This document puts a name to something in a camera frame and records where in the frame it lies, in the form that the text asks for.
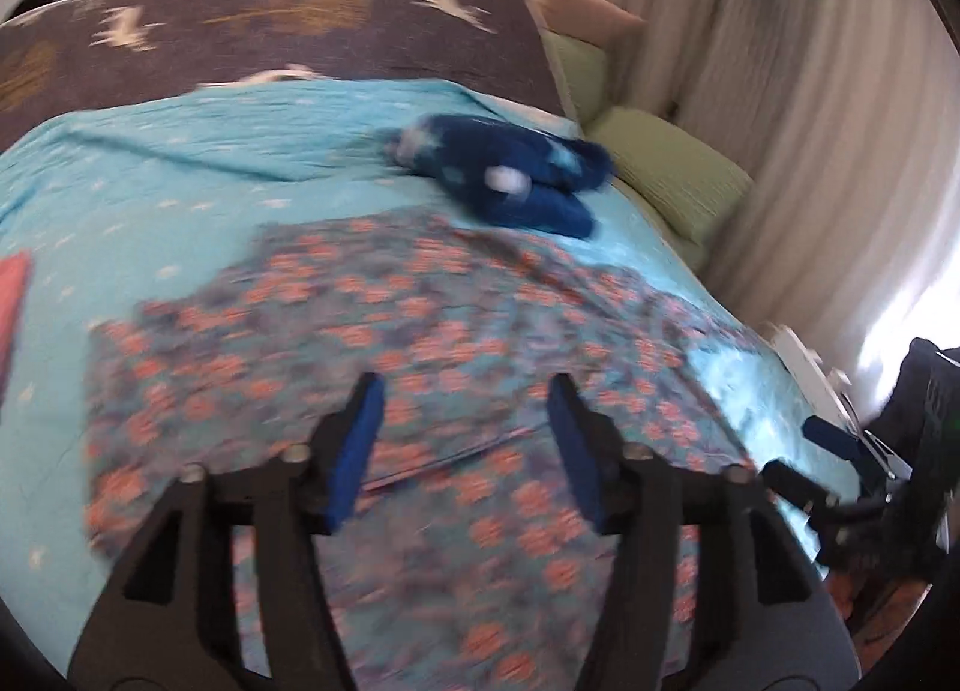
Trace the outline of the floral teal shirt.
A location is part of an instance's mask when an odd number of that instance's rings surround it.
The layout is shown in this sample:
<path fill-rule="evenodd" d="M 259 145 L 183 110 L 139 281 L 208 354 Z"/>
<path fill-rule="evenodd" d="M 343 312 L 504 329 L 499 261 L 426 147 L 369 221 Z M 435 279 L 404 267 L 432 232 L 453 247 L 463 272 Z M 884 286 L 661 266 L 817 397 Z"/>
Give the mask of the floral teal shirt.
<path fill-rule="evenodd" d="M 366 689 L 573 686 L 613 545 L 574 507 L 551 376 L 688 470 L 760 465 L 804 413 L 757 335 L 662 276 L 421 210 L 270 225 L 91 332 L 89 543 L 116 558 L 181 466 L 274 457 L 366 370 L 384 424 L 317 547 Z"/>

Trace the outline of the white power strip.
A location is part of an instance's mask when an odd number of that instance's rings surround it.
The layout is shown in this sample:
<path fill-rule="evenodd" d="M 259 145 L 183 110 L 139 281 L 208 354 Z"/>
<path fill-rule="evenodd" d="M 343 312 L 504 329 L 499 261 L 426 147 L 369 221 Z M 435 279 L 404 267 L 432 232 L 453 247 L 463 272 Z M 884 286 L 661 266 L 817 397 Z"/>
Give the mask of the white power strip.
<path fill-rule="evenodd" d="M 862 426 L 851 400 L 850 379 L 843 370 L 825 369 L 822 358 L 786 325 L 770 325 L 766 341 L 811 405 L 812 415 L 854 432 L 864 442 L 867 455 L 889 465 L 892 451 Z"/>

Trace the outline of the green pillow front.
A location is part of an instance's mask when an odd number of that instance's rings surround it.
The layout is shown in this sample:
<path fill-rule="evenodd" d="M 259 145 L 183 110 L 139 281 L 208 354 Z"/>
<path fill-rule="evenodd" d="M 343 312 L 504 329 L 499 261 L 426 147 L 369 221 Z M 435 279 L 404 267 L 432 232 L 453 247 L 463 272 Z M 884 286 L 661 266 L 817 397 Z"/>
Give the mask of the green pillow front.
<path fill-rule="evenodd" d="M 711 246 L 752 187 L 734 161 L 644 110 L 612 107 L 586 136 L 607 149 L 620 179 L 677 236 L 700 247 Z"/>

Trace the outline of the green pillow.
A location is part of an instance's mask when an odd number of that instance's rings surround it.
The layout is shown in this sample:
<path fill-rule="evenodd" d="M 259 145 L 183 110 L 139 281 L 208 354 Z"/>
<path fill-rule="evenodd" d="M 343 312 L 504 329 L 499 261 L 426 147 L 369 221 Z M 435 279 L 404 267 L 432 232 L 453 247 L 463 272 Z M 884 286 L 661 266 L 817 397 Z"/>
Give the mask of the green pillow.
<path fill-rule="evenodd" d="M 545 44 L 560 67 L 578 124 L 587 127 L 607 107 L 607 53 L 601 47 L 556 32 L 545 34 Z"/>
<path fill-rule="evenodd" d="M 586 136 L 607 149 L 620 179 L 677 236 L 700 247 L 711 246 L 752 187 L 734 161 L 644 110 L 612 107 Z"/>

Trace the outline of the navy star blanket bundle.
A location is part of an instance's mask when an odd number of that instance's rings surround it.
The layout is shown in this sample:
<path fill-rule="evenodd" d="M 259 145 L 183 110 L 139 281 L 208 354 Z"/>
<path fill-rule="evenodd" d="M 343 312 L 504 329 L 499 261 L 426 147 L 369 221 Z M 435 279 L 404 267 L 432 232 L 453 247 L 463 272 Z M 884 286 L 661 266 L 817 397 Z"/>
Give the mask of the navy star blanket bundle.
<path fill-rule="evenodd" d="M 391 136 L 386 153 L 487 225 L 573 239 L 596 226 L 579 195 L 613 175 L 597 143 L 470 115 L 428 115 Z"/>

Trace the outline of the light blue star quilt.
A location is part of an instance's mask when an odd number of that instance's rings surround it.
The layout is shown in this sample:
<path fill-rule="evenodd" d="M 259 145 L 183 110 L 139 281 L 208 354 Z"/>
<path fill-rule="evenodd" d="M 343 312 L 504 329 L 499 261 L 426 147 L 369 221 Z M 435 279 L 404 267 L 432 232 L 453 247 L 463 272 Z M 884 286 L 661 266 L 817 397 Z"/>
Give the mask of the light blue star quilt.
<path fill-rule="evenodd" d="M 3 154 L 2 249 L 29 250 L 34 268 L 2 405 L 2 593 L 53 665 L 67 665 L 119 556 L 99 554 L 86 526 L 91 332 L 151 292 L 194 291 L 265 226 L 421 210 L 485 229 L 387 159 L 391 133 L 435 112 L 535 120 L 443 81 L 223 86 L 57 117 Z M 662 276 L 736 322 L 621 190 L 586 202 L 589 239 L 535 236 Z M 804 441 L 805 415 L 804 402 L 781 454 L 760 465 L 786 459 L 854 496 L 851 468 Z"/>

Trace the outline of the folded pink garment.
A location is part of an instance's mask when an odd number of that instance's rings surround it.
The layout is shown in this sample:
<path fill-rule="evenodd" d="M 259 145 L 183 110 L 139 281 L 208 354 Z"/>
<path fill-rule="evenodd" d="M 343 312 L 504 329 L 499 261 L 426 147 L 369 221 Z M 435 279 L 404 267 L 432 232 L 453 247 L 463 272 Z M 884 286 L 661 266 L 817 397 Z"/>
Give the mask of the folded pink garment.
<path fill-rule="evenodd" d="M 13 253 L 0 262 L 0 385 L 7 390 L 21 307 L 32 273 L 32 253 Z"/>

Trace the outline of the beige curtain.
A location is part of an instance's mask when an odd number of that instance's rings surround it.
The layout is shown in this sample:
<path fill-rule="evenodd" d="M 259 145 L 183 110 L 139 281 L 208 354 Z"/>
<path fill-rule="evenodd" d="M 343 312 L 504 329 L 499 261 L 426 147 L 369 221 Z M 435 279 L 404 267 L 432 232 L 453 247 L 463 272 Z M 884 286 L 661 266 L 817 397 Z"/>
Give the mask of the beige curtain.
<path fill-rule="evenodd" d="M 913 338 L 952 346 L 958 271 L 953 0 L 613 0 L 646 23 L 631 103 L 754 186 L 704 281 L 884 402 Z"/>

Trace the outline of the green pillow back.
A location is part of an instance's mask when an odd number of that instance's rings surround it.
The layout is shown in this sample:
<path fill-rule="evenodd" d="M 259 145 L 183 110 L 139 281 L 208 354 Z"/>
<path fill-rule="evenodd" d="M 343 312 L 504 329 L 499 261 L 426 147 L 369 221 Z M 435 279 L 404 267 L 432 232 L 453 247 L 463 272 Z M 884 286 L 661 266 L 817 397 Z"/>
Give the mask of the green pillow back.
<path fill-rule="evenodd" d="M 601 47 L 556 32 L 545 34 L 545 44 L 560 67 L 578 124 L 587 127 L 607 107 L 607 53 Z"/>

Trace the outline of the beige pink pillow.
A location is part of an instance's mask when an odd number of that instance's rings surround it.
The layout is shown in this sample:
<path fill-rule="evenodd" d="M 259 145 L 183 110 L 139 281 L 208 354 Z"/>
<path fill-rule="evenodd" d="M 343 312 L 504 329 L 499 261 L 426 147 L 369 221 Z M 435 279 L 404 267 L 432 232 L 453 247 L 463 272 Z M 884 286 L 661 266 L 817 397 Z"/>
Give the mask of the beige pink pillow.
<path fill-rule="evenodd" d="M 608 0 L 539 0 L 540 13 L 551 32 L 601 49 L 633 41 L 644 19 Z"/>

